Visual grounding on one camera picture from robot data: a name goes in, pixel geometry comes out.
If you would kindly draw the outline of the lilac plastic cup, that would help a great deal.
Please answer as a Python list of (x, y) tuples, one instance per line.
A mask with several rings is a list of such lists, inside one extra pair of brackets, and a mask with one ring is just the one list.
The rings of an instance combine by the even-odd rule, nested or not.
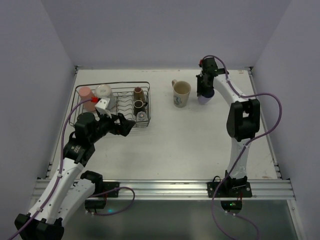
[(215, 95), (214, 90), (210, 91), (210, 92), (203, 93), (197, 97), (198, 103), (200, 105), (205, 105), (213, 98), (214, 95)]

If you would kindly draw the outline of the cream floral mug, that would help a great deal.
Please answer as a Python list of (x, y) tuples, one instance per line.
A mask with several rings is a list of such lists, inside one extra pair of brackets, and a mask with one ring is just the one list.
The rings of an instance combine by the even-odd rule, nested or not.
[(173, 103), (177, 108), (184, 108), (187, 105), (191, 92), (191, 85), (186, 81), (171, 81), (173, 88)]

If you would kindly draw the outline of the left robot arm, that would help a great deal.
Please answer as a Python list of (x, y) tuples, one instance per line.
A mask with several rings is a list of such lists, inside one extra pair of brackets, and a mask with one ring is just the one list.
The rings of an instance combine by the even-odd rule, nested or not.
[(102, 175), (83, 171), (95, 152), (94, 144), (108, 133), (126, 137), (134, 125), (121, 113), (104, 114), (99, 120), (91, 112), (77, 117), (54, 176), (28, 213), (14, 221), (23, 240), (62, 239), (71, 216), (88, 197), (102, 191)]

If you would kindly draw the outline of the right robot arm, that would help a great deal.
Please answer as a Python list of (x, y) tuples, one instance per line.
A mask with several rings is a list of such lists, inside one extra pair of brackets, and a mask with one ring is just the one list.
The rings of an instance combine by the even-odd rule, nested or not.
[(235, 198), (252, 193), (247, 177), (247, 162), (250, 141), (260, 130), (260, 102), (244, 97), (243, 93), (232, 85), (227, 68), (219, 68), (218, 57), (207, 55), (199, 61), (201, 68), (197, 78), (197, 100), (201, 105), (211, 100), (219, 92), (229, 106), (226, 130), (231, 138), (230, 161), (224, 179), (208, 183), (210, 197)]

